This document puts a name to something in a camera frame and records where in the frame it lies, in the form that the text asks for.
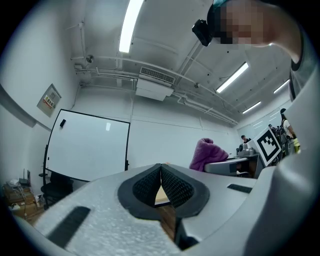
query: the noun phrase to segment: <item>white plastic surface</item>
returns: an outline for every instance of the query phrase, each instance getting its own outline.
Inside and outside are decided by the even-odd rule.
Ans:
[[[61,110],[49,141],[46,168],[83,181],[123,172],[128,131],[129,123]]]

